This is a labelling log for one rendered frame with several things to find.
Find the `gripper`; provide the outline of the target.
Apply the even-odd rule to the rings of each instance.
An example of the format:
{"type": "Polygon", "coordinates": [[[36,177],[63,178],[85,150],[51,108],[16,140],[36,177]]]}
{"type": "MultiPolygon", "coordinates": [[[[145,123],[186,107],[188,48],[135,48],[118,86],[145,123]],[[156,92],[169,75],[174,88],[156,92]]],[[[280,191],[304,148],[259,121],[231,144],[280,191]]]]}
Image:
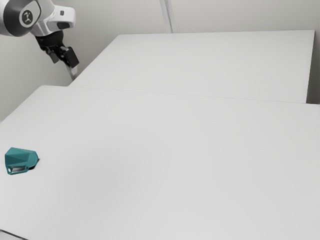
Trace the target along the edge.
{"type": "Polygon", "coordinates": [[[54,64],[60,61],[58,57],[60,51],[60,56],[66,65],[71,79],[75,80],[80,62],[74,49],[64,45],[64,32],[59,30],[46,36],[36,36],[35,39],[40,49],[46,52],[54,64]]]}

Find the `teal faceted mug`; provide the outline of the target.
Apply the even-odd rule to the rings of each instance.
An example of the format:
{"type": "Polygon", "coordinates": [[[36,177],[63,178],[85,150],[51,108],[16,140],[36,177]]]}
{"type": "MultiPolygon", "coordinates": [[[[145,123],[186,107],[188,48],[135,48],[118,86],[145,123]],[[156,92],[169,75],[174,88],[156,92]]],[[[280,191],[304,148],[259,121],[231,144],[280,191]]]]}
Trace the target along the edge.
{"type": "Polygon", "coordinates": [[[35,168],[39,161],[33,150],[11,147],[4,155],[6,171],[9,175],[26,173],[35,168]]]}

